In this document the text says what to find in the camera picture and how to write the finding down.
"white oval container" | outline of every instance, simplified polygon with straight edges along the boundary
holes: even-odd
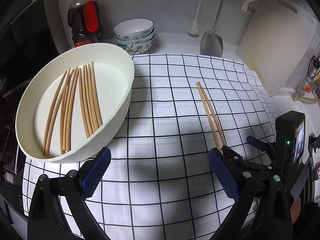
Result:
[[[43,155],[43,138],[48,112],[55,90],[69,67],[94,62],[94,71],[102,125],[86,138],[79,99],[78,83],[71,121],[71,151],[60,154],[60,110],[55,121],[50,153]],[[19,103],[16,136],[26,156],[38,162],[74,163],[101,150],[116,135],[128,112],[134,64],[123,49],[107,43],[95,43],[69,50],[49,62],[33,78]]]

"orange valve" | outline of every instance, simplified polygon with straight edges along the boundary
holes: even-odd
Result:
[[[303,88],[303,90],[304,90],[305,92],[307,92],[307,93],[311,93],[311,91],[312,91],[310,85],[306,85],[306,86]]]

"white tablecloth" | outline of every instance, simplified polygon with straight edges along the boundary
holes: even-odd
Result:
[[[242,62],[169,54],[137,55],[133,61],[128,115],[108,144],[111,164],[86,204],[112,240],[207,240],[234,201],[208,163],[207,153],[215,145],[196,82],[213,100],[228,146],[263,164],[269,164],[268,156],[246,138],[275,140],[269,97],[256,73]],[[27,158],[25,214],[41,174],[64,176],[82,164]],[[81,236],[64,197],[61,205],[72,232]],[[248,220],[255,210],[254,202]]]

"stacked bowl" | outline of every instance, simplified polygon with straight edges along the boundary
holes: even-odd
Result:
[[[130,55],[142,54],[152,45],[154,39],[153,21],[132,19],[114,28],[116,44]]]

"metal spatula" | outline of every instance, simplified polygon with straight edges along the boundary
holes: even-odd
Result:
[[[200,52],[203,55],[221,57],[223,54],[222,38],[216,33],[216,25],[221,13],[223,2],[224,0],[221,0],[212,29],[205,32],[201,38]]]

